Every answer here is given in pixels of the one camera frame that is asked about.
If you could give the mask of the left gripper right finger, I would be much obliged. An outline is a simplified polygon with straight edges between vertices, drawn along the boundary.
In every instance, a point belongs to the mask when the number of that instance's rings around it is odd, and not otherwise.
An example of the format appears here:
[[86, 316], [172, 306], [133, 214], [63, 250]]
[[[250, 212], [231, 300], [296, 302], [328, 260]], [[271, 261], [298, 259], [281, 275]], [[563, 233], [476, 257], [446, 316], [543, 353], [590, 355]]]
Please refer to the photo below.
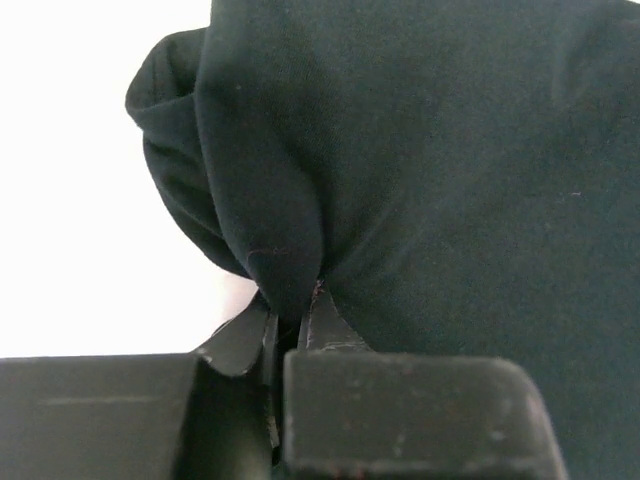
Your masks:
[[501, 358], [378, 353], [319, 288], [283, 369], [291, 479], [564, 479], [530, 376]]

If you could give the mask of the black t shirt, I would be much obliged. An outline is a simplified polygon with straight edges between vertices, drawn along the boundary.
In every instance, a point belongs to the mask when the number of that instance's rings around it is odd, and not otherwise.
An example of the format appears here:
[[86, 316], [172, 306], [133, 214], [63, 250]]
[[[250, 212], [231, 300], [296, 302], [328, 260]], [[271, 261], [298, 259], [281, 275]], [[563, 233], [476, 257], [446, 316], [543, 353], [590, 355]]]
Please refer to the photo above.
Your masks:
[[639, 475], [639, 7], [216, 1], [126, 94], [160, 197], [296, 326], [510, 358], [575, 479]]

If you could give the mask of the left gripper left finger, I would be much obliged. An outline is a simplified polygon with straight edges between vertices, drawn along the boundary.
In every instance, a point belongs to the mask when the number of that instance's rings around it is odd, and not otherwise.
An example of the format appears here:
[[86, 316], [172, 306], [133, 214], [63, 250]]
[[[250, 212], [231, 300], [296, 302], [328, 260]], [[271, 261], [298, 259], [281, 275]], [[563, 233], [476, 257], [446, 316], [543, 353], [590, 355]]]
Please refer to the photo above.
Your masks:
[[187, 353], [4, 359], [2, 477], [269, 478], [274, 324], [255, 297]]

